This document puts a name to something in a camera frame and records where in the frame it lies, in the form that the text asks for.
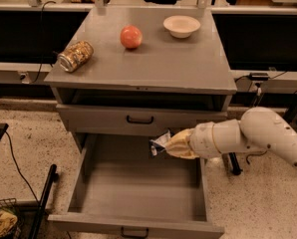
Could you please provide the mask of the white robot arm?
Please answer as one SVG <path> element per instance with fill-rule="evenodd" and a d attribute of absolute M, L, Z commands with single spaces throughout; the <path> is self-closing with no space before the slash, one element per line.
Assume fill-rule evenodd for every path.
<path fill-rule="evenodd" d="M 268 150 L 297 170 L 297 132 L 279 114 L 264 107 L 249 109 L 241 119 L 199 123 L 184 129 L 164 148 L 169 155 L 185 159 Z"/>

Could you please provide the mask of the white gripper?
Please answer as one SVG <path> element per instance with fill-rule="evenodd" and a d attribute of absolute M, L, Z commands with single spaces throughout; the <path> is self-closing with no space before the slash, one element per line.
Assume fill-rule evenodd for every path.
<path fill-rule="evenodd" d="M 166 152 L 183 159 L 216 157 L 213 127 L 213 122 L 200 123 L 194 129 L 187 128 L 178 132 L 165 144 Z"/>

